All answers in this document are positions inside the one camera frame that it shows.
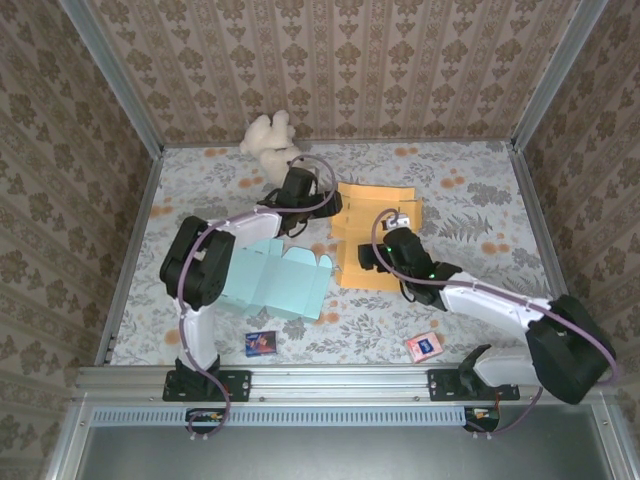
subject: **teddy bear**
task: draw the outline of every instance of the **teddy bear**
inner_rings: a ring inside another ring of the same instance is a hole
[[[289,114],[279,110],[273,115],[260,115],[247,129],[240,142],[240,152],[258,159],[269,182],[281,187],[289,170],[289,162],[302,152],[293,144],[295,128],[289,125]]]

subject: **orange paper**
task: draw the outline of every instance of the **orange paper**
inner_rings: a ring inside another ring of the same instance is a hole
[[[341,239],[336,258],[339,270],[336,282],[344,288],[362,288],[398,292],[398,279],[388,273],[378,273],[375,269],[364,270],[358,261],[358,245],[371,243],[371,227],[376,217],[387,208],[395,208],[409,216],[411,230],[416,232],[422,226],[422,199],[416,199],[413,187],[372,187],[339,183],[342,195],[342,211],[331,217],[331,235]],[[378,243],[385,232],[378,225]]]

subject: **small box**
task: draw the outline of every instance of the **small box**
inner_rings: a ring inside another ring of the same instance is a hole
[[[245,355],[258,357],[260,355],[273,355],[278,353],[276,345],[276,332],[255,332],[245,335]]]
[[[235,248],[216,308],[250,317],[266,307],[274,317],[314,322],[320,318],[332,270],[328,255],[316,259],[301,247],[285,252],[280,238]]]
[[[407,348],[413,363],[424,362],[427,358],[435,357],[443,352],[438,337],[433,332],[422,333],[407,340]]]

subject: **flattened cardboard box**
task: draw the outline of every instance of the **flattened cardboard box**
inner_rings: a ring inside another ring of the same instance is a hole
[[[371,227],[376,217],[387,208],[406,213],[411,222],[411,231],[422,227],[422,199],[416,199],[413,187],[373,187],[339,183],[342,195],[342,211],[331,218],[331,235],[343,240],[338,244],[336,258],[339,269],[336,282],[344,288],[362,288],[398,292],[398,280],[388,273],[375,269],[364,270],[358,261],[358,245],[371,243]],[[382,243],[384,232],[378,225],[378,243]]]
[[[314,322],[320,317],[333,264],[327,255],[316,260],[311,250],[271,239],[233,251],[222,294],[216,301],[239,315],[270,315]]]

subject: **floral tablecloth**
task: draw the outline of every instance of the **floral tablecloth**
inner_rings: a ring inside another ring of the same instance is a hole
[[[340,181],[415,187],[424,198],[419,233],[434,260],[514,291],[549,295],[504,142],[330,144],[310,151],[331,162]],[[237,148],[165,150],[112,364],[168,365],[176,358],[178,318],[158,272],[182,220],[246,211],[272,188],[257,161]],[[285,248],[311,248],[335,263],[337,240],[329,232],[328,219],[311,221],[300,237],[285,238]],[[428,331],[444,347],[432,362],[459,362],[481,343],[516,342],[473,318],[410,304],[395,293],[341,289],[333,279],[315,323],[264,311],[248,318],[220,311],[216,321],[216,345],[227,365],[408,363],[406,340]],[[278,354],[247,358],[245,333],[262,330],[278,332]]]

